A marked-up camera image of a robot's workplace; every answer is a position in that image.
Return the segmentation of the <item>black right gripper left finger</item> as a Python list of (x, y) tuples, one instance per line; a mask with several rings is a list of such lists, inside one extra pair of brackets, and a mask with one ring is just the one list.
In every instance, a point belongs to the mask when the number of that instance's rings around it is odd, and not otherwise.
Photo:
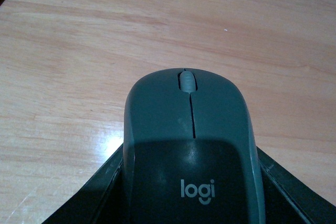
[(44, 223), (121, 223), (122, 148)]

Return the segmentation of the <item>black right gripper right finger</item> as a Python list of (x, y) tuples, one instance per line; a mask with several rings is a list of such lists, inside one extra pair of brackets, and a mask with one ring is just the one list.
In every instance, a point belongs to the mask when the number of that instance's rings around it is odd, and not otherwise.
[(311, 190), (261, 149), (266, 223), (335, 223), (335, 206)]

